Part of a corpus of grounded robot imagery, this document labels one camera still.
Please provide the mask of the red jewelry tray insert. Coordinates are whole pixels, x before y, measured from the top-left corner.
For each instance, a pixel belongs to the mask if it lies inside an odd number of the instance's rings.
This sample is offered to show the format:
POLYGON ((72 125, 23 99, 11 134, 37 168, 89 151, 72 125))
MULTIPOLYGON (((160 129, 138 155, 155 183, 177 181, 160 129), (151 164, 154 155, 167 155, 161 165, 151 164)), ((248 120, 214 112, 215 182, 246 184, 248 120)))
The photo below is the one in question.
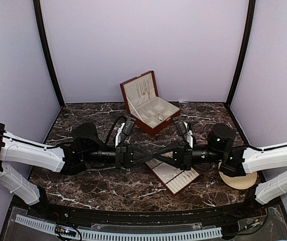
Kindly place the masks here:
POLYGON ((180 170, 165 162, 156 159, 145 162, 161 185, 165 187, 173 196, 180 193, 193 181, 199 178, 200 174, 195 170, 180 170))

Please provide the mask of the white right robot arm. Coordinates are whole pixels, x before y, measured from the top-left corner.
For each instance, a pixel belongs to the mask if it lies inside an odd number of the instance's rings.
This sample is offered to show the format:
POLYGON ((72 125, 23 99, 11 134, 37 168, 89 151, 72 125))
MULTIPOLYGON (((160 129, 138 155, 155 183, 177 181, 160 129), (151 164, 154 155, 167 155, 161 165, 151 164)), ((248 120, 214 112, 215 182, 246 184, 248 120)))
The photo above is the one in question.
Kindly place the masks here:
MULTIPOLYGON (((235 147, 236 132, 226 124, 215 124, 207 136, 205 145, 198 145, 186 123, 176 125, 181 141, 154 152, 153 157, 180 170, 190 170, 194 165, 217 163, 224 177, 247 177, 262 170, 287 167, 287 142, 275 146, 235 147)), ((239 206, 239 214, 251 217, 259 204, 287 193, 287 170, 264 183, 250 188, 248 199, 239 206)))

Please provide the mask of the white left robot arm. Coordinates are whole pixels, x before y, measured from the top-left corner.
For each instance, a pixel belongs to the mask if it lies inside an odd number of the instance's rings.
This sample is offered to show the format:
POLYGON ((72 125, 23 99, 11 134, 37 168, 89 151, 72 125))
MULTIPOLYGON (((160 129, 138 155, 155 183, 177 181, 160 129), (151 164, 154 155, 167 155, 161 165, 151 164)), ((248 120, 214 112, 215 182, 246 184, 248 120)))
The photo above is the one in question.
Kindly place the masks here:
POLYGON ((93 123, 84 123, 72 130, 72 141, 55 146, 22 139, 5 130, 0 123, 0 184, 18 196, 43 219, 54 214, 43 188, 30 183, 11 165, 11 162, 48 169, 63 175, 77 175, 86 170, 86 163, 114 164, 117 169, 131 168, 152 159, 149 151, 126 143, 133 128, 128 120, 121 125, 115 144, 104 143, 93 123))

